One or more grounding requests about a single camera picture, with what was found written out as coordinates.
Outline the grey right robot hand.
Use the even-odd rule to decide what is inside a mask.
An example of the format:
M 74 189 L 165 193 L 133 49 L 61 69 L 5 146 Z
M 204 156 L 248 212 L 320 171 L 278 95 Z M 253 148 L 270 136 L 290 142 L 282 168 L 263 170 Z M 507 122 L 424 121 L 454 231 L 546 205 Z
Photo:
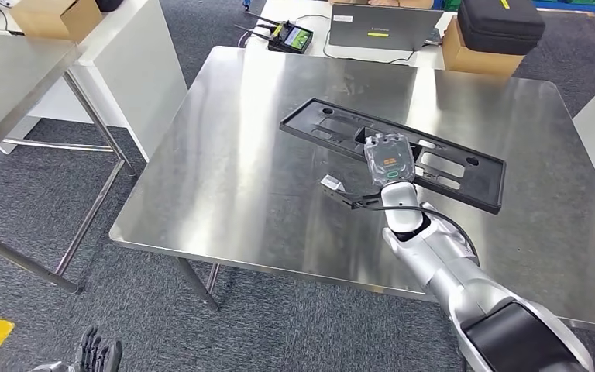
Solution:
M 406 135 L 377 133 L 367 136 L 363 151 L 373 184 L 384 187 L 392 182 L 415 179 L 414 156 Z

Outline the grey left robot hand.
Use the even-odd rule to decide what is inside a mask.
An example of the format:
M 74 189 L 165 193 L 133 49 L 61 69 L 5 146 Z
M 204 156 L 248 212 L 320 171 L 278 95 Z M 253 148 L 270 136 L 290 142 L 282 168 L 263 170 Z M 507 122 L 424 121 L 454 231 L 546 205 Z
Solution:
M 81 336 L 74 362 L 74 371 L 118 372 L 122 360 L 122 343 L 119 340 L 102 344 L 98 328 L 91 325 Z

